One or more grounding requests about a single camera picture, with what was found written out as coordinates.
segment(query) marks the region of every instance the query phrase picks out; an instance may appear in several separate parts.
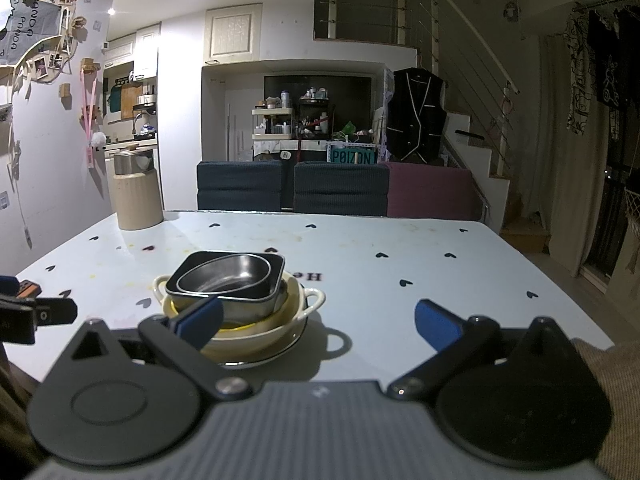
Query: white curtain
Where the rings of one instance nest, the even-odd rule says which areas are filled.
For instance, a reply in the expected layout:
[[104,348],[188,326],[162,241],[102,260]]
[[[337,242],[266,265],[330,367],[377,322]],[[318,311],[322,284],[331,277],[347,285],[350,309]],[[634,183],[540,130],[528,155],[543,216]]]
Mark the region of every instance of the white curtain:
[[562,37],[542,38],[540,131],[534,196],[551,233],[551,257],[572,276],[591,249],[607,161],[609,108],[591,101],[582,135],[567,127],[570,55]]

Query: bowl handle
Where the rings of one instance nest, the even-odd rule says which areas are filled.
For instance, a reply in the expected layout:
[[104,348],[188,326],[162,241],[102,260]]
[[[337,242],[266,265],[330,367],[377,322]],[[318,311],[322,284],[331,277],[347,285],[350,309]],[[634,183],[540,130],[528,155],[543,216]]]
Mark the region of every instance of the bowl handle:
[[305,310],[300,312],[300,314],[298,314],[298,316],[296,317],[296,321],[305,319],[305,317],[308,317],[309,314],[314,313],[316,310],[318,310],[321,306],[324,305],[324,301],[326,300],[326,295],[324,294],[324,292],[322,290],[318,290],[317,288],[306,288],[304,290],[304,293],[305,293],[305,298],[308,298],[309,296],[315,296],[316,301],[314,302],[313,305],[308,306]]
[[162,276],[158,276],[157,278],[154,279],[154,296],[156,297],[156,300],[158,300],[160,302],[160,304],[162,304],[162,302],[164,301],[164,297],[166,296],[166,289],[164,290],[164,294],[162,293],[162,290],[160,289],[160,286],[162,284],[166,284],[166,282],[169,281],[169,278],[171,276],[167,275],[167,274],[163,274]]

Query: beige canister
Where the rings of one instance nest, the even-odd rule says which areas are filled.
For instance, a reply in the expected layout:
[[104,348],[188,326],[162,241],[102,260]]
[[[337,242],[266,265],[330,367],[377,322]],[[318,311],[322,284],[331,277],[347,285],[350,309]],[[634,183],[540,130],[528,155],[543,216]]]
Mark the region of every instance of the beige canister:
[[134,231],[159,224],[162,201],[153,149],[121,150],[113,155],[113,165],[113,203],[120,229]]

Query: white plush toy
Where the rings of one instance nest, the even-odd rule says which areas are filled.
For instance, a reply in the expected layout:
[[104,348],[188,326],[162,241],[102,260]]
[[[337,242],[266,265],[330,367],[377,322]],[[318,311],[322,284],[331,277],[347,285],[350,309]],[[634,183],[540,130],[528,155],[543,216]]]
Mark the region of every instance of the white plush toy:
[[91,136],[91,145],[96,148],[102,148],[107,143],[107,136],[102,132],[94,132]]

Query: cutting board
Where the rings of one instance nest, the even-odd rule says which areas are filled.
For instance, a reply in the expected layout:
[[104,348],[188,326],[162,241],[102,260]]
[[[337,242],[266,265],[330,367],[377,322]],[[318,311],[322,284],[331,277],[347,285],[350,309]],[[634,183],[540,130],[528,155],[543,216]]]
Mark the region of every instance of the cutting board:
[[138,104],[138,96],[142,95],[142,83],[128,83],[122,86],[120,98],[120,118],[132,119],[133,107]]

